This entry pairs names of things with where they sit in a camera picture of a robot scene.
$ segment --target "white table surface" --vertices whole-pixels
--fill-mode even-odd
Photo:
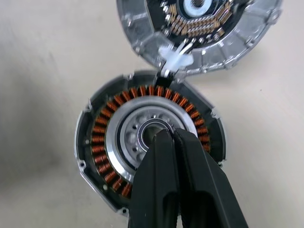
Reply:
[[[304,1],[283,8],[235,68],[189,78],[221,113],[251,228],[304,227]],[[78,174],[74,130],[99,87],[147,68],[114,0],[0,0],[1,228],[127,227]]]

